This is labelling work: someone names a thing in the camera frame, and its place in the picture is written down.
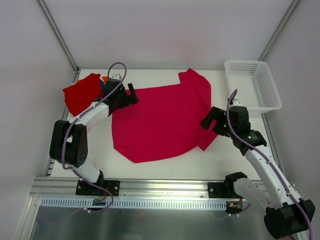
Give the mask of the crimson pink t-shirt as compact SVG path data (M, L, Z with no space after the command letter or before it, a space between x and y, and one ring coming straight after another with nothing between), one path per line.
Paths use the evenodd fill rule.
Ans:
M217 138L201 121L212 107L209 81L193 69L178 73L174 85L137 89L139 103L112 114L113 148L133 163L165 160Z

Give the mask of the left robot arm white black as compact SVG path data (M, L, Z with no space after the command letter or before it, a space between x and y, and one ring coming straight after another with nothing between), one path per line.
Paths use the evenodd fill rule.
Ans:
M106 81L98 78L94 90L82 97L72 96L80 94L86 86L83 79L64 89L67 108L73 117L55 122L49 156L79 177L78 186L87 195L99 195L107 190L107 184L103 172L88 159L88 133L115 111L137 104L139 98L132 83L126 89L122 80L115 78Z

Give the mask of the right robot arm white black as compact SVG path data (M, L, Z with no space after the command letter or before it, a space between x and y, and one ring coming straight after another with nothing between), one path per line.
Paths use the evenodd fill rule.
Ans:
M212 107L200 125L205 130L211 128L219 136L231 138L265 187L265 191L260 190L239 171L225 176L221 194L230 198L239 196L250 205L257 206L262 211L267 231L274 239L308 231L312 240L311 221L315 205L310 199L304 200L280 171L263 135L251 128L247 108L231 106L222 110Z

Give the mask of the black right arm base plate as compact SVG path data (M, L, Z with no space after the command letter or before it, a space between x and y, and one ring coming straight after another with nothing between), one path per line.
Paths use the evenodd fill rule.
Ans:
M208 182L207 192L210 199L240 199L242 197L235 192L232 184L225 182Z

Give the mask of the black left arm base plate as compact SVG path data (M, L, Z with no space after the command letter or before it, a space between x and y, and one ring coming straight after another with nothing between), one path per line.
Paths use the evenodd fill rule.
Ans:
M108 190L113 196L118 196L120 191L120 181L118 180L103 180L95 185ZM104 190L96 188L85 181L77 182L75 194L77 196L103 196L106 194Z

